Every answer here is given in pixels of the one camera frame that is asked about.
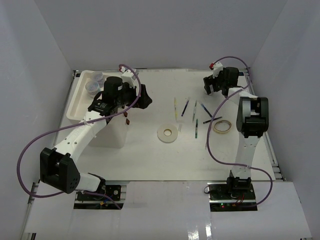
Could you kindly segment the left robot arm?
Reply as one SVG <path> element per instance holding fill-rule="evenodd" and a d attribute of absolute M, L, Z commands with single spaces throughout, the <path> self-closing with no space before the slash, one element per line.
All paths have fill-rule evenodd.
<path fill-rule="evenodd" d="M 40 153 L 40 180 L 66 194 L 88 191 L 96 200 L 103 198 L 105 180 L 93 173 L 81 173 L 77 168 L 81 153 L 119 115 L 119 108 L 145 109 L 151 103 L 144 84 L 136 88 L 120 77 L 107 77 L 103 90 L 94 96 L 79 126 L 52 149 L 46 147 Z"/>

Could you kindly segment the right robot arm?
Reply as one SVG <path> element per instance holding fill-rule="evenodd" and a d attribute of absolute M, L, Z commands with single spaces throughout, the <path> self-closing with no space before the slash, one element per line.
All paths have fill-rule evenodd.
<path fill-rule="evenodd" d="M 212 75 L 205 77 L 204 89 L 209 95 L 221 92 L 226 100 L 238 105 L 236 129 L 239 133 L 236 158 L 226 181 L 226 195 L 236 200 L 252 186 L 251 169 L 258 142 L 269 128 L 269 100 L 250 94 L 238 85 L 239 70 L 223 67 L 219 62 L 210 66 Z"/>

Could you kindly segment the white wide tape roll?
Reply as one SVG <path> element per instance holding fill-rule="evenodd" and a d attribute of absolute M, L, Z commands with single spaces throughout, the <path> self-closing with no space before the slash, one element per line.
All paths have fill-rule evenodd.
<path fill-rule="evenodd" d="M 157 137 L 163 143 L 173 143 L 178 138 L 178 129 L 170 123 L 162 124 L 157 129 Z"/>

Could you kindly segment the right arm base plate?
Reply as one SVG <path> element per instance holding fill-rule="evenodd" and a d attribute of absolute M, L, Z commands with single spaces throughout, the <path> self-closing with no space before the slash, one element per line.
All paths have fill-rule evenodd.
<path fill-rule="evenodd" d="M 210 211 L 222 212 L 254 212 L 258 210 L 253 186 L 243 193 L 229 193 L 226 183 L 209 184 L 203 192 L 208 195 Z"/>

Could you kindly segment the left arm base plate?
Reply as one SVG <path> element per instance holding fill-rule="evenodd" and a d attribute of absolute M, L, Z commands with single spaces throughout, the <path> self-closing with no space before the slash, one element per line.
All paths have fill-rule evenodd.
<path fill-rule="evenodd" d="M 78 210 L 121 210 L 126 199 L 126 185 L 105 185 L 98 194 L 78 191 L 74 209 Z"/>

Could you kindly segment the beige thin tape roll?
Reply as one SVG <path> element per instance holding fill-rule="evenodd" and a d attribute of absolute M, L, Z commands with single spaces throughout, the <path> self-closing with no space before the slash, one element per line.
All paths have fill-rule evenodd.
<path fill-rule="evenodd" d="M 213 126 L 213 131 L 217 134 L 226 134 L 232 128 L 232 123 L 228 120 L 217 121 Z"/>

